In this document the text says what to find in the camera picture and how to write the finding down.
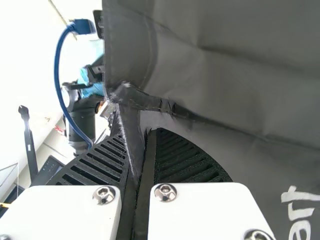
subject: gray fabric cover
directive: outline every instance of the gray fabric cover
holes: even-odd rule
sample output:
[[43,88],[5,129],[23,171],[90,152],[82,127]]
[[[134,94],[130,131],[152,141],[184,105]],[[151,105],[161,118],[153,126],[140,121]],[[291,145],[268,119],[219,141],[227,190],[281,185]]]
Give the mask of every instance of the gray fabric cover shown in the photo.
[[[247,185],[280,240],[295,239],[290,230],[300,221],[320,238],[319,208],[290,221],[289,202],[281,203],[290,186],[320,194],[319,7],[316,0],[103,1],[107,88],[127,81],[234,128],[155,112],[140,118],[142,133],[176,132]],[[318,203],[298,200],[293,209]]]

